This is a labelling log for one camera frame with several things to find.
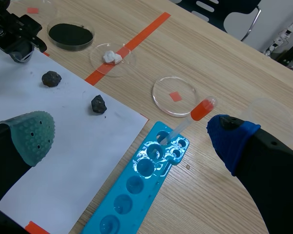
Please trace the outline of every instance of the microscope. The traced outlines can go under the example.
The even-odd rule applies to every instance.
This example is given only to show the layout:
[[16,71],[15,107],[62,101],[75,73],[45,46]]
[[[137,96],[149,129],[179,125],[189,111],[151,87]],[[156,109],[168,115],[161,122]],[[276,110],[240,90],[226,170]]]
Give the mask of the microscope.
[[19,63],[28,62],[37,47],[42,53],[46,44],[37,37],[42,26],[28,15],[17,17],[7,11],[11,0],[0,0],[0,49]]

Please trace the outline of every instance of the white paper sheet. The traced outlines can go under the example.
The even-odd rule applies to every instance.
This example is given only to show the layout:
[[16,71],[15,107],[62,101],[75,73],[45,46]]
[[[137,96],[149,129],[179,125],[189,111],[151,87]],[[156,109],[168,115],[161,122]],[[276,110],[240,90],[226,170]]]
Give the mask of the white paper sheet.
[[[57,87],[42,84],[49,70],[62,76]],[[95,116],[90,102],[99,94],[107,111]],[[37,110],[54,118],[54,143],[8,191],[0,210],[22,227],[33,221],[51,234],[67,234],[147,119],[39,51],[28,64],[0,51],[0,121]]]

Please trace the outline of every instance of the orange liquid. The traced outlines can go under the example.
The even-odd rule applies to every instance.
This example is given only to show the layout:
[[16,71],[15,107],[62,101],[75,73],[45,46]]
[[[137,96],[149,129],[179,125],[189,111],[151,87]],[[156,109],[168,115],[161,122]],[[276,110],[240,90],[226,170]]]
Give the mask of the orange liquid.
[[195,121],[199,121],[203,119],[213,109],[214,105],[209,100],[204,99],[191,111],[191,118]]

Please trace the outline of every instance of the plastic dropper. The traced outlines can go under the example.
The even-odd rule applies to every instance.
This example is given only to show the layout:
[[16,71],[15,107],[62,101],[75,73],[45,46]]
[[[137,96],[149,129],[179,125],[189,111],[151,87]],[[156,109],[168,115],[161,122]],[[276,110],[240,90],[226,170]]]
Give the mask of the plastic dropper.
[[217,105],[217,100],[214,97],[207,97],[200,102],[173,131],[171,131],[167,137],[165,137],[160,144],[167,145],[172,139],[178,136],[183,130],[190,126],[195,121],[200,121],[209,112],[211,112]]

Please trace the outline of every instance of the petri dish lid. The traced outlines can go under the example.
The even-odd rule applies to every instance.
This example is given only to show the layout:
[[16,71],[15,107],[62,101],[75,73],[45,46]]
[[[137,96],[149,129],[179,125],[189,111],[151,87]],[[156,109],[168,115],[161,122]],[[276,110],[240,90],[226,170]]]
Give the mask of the petri dish lid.
[[162,111],[175,117],[187,116],[200,101],[195,88],[179,77],[157,80],[152,95]]
[[263,130],[284,144],[293,144],[293,117],[286,106],[275,100],[255,99],[240,119],[260,124]]
[[[113,51],[122,56],[123,60],[117,64],[106,64],[103,55],[106,51]],[[136,65],[136,57],[125,44],[104,43],[96,46],[90,53],[90,62],[94,69],[110,77],[124,77]]]
[[53,0],[11,0],[8,10],[18,17],[29,15],[39,24],[48,24],[57,14]]

